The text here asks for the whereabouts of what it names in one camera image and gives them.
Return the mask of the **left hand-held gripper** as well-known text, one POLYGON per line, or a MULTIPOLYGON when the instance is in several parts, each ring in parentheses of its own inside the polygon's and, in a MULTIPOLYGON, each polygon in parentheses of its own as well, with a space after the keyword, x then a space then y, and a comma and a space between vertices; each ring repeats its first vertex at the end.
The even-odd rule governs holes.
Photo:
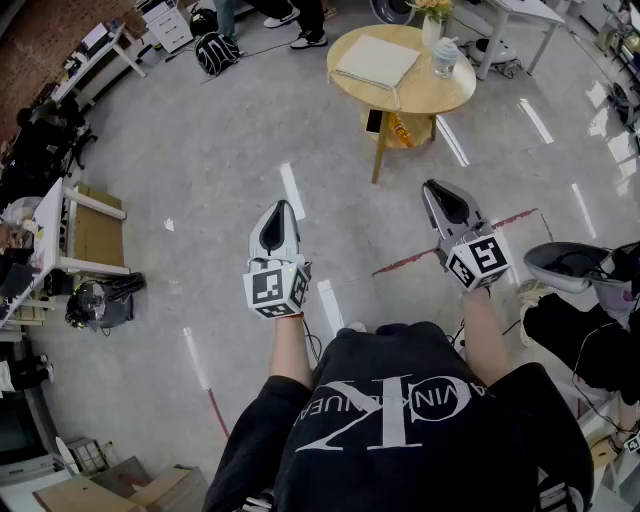
POLYGON ((295 212, 279 200, 260 217, 249 236, 248 271, 243 275, 247 306, 265 319, 300 315, 311 280, 310 263, 299 253, 295 212), (267 258, 272 253, 279 256, 267 258))

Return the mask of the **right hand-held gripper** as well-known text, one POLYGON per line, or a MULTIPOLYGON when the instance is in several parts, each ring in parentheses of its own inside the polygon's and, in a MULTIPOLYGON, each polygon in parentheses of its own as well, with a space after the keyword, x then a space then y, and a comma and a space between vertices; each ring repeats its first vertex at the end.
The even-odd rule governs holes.
POLYGON ((422 197, 431 224, 440 235, 436 253, 444 271, 464 291, 488 288, 510 269, 504 235, 480 221, 483 216, 479 206, 467 191, 429 179, 422 185, 422 197))

